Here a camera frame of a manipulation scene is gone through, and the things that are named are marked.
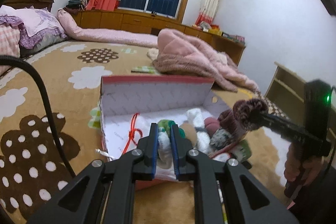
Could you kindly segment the maroon knitted sock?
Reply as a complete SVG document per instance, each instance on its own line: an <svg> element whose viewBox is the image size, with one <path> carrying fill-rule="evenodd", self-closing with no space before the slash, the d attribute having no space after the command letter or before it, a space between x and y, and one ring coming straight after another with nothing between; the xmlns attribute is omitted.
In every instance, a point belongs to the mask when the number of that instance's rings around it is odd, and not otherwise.
<svg viewBox="0 0 336 224"><path fill-rule="evenodd" d="M268 110L268 105L264 100L258 98L239 100L231 109L222 112L218 121L221 128L230 133L234 140L239 140L248 131L254 131L261 127L261 124L251 121L252 116L255 113L268 114Z"/></svg>

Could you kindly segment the green white sock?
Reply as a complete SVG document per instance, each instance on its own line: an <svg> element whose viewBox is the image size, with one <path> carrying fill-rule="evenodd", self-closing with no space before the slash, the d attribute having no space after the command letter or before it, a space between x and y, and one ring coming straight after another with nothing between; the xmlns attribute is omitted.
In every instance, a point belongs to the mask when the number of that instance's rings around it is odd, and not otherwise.
<svg viewBox="0 0 336 224"><path fill-rule="evenodd" d="M157 165L162 169L170 169L173 164L171 152L170 129L175 121L162 119L158 122L158 159Z"/></svg>
<svg viewBox="0 0 336 224"><path fill-rule="evenodd" d="M239 162L245 162L252 156L252 151L248 142L243 139L230 150L230 154Z"/></svg>

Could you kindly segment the white sock red stripe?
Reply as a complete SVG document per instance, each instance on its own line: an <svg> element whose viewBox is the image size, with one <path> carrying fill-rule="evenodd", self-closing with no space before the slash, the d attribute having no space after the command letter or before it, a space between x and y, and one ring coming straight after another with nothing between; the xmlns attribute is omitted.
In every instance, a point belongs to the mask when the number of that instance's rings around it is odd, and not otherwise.
<svg viewBox="0 0 336 224"><path fill-rule="evenodd" d="M232 154L228 151L216 151L214 153L209 154L209 158L220 161L220 162L226 162L232 157Z"/></svg>

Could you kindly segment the light wooden shelf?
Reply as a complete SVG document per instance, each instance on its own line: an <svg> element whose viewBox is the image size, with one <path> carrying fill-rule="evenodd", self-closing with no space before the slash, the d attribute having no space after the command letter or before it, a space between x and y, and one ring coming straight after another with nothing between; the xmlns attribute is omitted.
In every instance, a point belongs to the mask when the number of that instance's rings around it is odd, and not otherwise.
<svg viewBox="0 0 336 224"><path fill-rule="evenodd" d="M278 62L274 64L277 68L265 97L279 107L292 122L303 124L306 81L284 65Z"/></svg>

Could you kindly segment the grey wave pattern sock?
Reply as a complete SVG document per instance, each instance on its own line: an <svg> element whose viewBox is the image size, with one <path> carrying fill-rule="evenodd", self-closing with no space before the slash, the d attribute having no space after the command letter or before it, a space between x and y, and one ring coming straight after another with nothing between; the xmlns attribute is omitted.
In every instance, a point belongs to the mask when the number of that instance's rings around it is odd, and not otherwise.
<svg viewBox="0 0 336 224"><path fill-rule="evenodd" d="M210 146L215 150L221 150L233 141L232 135L225 129L218 129L211 137Z"/></svg>

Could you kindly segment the pink rolled sock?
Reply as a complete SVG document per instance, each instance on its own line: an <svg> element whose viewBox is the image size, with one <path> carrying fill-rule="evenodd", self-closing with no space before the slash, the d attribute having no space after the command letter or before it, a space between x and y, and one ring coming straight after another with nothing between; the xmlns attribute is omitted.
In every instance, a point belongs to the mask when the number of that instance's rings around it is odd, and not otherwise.
<svg viewBox="0 0 336 224"><path fill-rule="evenodd" d="M210 137L213 137L216 131L221 127L220 122L213 117L206 118L204 123L206 132L209 134Z"/></svg>

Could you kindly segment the white rolled sock in box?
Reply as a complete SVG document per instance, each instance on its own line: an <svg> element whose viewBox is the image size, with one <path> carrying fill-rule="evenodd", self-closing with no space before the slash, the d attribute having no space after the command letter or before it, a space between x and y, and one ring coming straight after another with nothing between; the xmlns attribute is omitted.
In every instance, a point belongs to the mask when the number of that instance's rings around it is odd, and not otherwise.
<svg viewBox="0 0 336 224"><path fill-rule="evenodd" d="M206 131L205 122L202 116L202 111L199 108L187 110L187 121L196 131L196 143L194 148L198 149L202 153L209 155L212 152L210 146L210 135Z"/></svg>

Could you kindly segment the brown patterned bed cover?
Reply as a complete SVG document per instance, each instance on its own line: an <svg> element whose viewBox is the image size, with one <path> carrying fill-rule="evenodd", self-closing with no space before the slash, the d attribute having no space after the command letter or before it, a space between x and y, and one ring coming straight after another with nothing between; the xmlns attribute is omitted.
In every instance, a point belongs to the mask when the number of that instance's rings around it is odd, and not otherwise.
<svg viewBox="0 0 336 224"><path fill-rule="evenodd" d="M63 42L29 58L47 88L56 127L75 172L99 158L100 81L149 66L147 48L110 43ZM69 180L49 130L33 79L14 69L1 78L1 208L25 223ZM269 129L246 137L252 174L282 203L283 164L288 143ZM135 194L134 223L193 223L194 194L189 183L153 182Z"/></svg>

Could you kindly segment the tan rolled sock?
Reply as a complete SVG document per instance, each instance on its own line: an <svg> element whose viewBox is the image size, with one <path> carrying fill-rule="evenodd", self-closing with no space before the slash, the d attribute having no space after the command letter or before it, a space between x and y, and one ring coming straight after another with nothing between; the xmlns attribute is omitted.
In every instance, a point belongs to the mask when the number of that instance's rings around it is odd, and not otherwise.
<svg viewBox="0 0 336 224"><path fill-rule="evenodd" d="M189 139L193 147L196 147L197 146L197 132L194 126L189 123L183 123L181 124L179 128L183 129L185 133L185 138Z"/></svg>

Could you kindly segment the colourful items on cabinet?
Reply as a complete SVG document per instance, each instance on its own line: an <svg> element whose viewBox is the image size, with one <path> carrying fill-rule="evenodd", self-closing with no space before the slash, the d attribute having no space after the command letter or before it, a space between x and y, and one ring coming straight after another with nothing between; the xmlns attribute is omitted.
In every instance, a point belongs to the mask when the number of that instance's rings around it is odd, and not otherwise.
<svg viewBox="0 0 336 224"><path fill-rule="evenodd" d="M242 43L242 44L245 44L245 38L244 36L238 36L238 35L231 35L231 34L228 34L224 31L222 31L218 25L214 25L214 24L208 24L207 22L205 21L202 21L200 22L198 25L196 24L193 24L192 25L193 28L197 28L201 31L204 31L204 32L208 32L210 34L213 34L213 35L218 35L218 36L221 36L221 37L224 37L224 38L228 38L228 39L231 39L237 43Z"/></svg>

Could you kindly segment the pink fluffy blanket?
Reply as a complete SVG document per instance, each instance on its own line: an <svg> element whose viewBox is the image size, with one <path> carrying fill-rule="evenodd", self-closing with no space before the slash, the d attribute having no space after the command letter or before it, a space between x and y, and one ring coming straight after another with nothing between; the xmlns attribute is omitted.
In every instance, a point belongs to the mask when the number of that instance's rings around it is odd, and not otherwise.
<svg viewBox="0 0 336 224"><path fill-rule="evenodd" d="M212 46L194 36L165 28L158 34L158 55L153 65L160 73L212 78L223 90L245 88L259 92L256 82L238 70L232 59L226 61Z"/></svg>

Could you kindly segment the long wooden cabinet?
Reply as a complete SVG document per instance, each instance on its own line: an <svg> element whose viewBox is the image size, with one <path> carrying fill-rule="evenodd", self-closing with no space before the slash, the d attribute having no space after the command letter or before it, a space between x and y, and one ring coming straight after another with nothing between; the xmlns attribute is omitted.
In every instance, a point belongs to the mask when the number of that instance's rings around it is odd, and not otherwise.
<svg viewBox="0 0 336 224"><path fill-rule="evenodd" d="M152 35L158 35L164 28L179 30L189 36L202 39L219 52L227 53L235 64L240 63L245 50L245 45L242 43L158 15L146 15L126 10L92 10L80 11L73 18L81 28L106 28Z"/></svg>

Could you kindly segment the purple frilled pillow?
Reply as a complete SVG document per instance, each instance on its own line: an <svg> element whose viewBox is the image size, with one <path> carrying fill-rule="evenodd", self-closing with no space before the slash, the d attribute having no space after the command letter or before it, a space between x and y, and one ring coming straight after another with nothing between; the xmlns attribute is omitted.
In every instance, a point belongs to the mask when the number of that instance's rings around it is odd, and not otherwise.
<svg viewBox="0 0 336 224"><path fill-rule="evenodd" d="M17 27L20 32L19 45L31 50L39 44L45 36L47 41L63 42L68 39L64 28L52 13L45 9L30 8L14 9L1 6L1 24Z"/></svg>

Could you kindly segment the folded clothes pile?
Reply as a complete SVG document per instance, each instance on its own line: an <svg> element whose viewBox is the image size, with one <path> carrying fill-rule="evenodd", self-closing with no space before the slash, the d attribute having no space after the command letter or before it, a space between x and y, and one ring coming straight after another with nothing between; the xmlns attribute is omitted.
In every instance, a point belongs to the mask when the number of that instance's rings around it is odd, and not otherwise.
<svg viewBox="0 0 336 224"><path fill-rule="evenodd" d="M85 10L89 0L69 0L66 7L69 9Z"/></svg>

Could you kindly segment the dark wooden headboard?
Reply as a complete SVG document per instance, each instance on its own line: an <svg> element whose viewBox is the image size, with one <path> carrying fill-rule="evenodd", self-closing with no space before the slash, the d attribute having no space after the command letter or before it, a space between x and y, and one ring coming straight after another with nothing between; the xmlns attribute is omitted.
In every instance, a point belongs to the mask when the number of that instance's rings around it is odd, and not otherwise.
<svg viewBox="0 0 336 224"><path fill-rule="evenodd" d="M5 0L3 4L14 9L33 7L35 9L47 9L51 12L54 0Z"/></svg>

